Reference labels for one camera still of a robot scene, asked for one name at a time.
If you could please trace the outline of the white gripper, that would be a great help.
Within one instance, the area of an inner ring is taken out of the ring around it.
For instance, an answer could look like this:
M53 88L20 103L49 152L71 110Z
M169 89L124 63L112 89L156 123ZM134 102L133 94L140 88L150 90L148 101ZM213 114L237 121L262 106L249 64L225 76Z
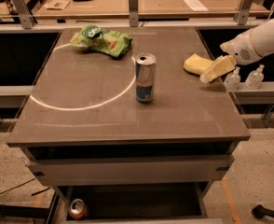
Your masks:
M201 82L212 82L216 78L232 71L236 64L247 65L262 59L253 47L250 31L246 31L222 43L220 49L229 55L220 56L213 61L212 65L200 75L199 79Z

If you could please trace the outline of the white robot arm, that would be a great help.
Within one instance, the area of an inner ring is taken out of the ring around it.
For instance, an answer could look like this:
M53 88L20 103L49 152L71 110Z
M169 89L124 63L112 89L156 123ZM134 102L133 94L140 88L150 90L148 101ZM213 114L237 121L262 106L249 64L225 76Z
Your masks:
M239 65L248 65L274 53L274 19L237 35L220 45L226 56L217 58L201 75L200 81L208 83Z

